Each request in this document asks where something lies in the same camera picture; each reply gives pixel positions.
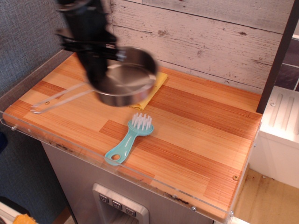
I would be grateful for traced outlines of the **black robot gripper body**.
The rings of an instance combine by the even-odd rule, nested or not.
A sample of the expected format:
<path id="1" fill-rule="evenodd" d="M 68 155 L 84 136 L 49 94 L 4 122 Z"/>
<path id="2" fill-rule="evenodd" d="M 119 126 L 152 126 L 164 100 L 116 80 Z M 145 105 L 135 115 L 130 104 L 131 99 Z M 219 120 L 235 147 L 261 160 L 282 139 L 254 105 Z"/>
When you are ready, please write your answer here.
<path id="1" fill-rule="evenodd" d="M 68 28 L 58 29 L 66 50 L 90 52 L 100 57 L 123 62 L 124 50 L 116 46 L 117 38 L 106 30 L 106 14 L 97 9 L 60 9 Z"/>

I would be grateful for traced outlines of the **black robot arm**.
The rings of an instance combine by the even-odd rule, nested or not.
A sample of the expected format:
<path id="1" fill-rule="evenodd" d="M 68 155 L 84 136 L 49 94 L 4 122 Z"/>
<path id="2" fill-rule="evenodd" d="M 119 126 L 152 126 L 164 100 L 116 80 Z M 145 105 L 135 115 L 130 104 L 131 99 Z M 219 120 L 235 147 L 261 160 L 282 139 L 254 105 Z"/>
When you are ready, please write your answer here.
<path id="1" fill-rule="evenodd" d="M 117 61 L 117 38 L 107 31 L 107 14 L 100 0 L 59 0 L 67 27 L 57 30 L 62 47 L 75 52 L 91 86 L 103 91 L 108 60 Z"/>

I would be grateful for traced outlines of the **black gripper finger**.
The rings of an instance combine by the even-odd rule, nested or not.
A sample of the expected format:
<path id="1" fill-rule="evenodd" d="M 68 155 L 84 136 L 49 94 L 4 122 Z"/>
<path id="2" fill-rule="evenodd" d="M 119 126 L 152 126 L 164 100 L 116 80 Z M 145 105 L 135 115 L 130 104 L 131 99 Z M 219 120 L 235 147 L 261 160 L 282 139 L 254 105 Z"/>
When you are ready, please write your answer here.
<path id="1" fill-rule="evenodd" d="M 86 71 L 87 79 L 92 79 L 92 56 L 88 52 L 77 52 L 78 59 Z"/>
<path id="2" fill-rule="evenodd" d="M 106 77 L 107 59 L 97 55 L 87 55 L 86 72 L 93 88 L 100 90 L 101 84 Z"/>

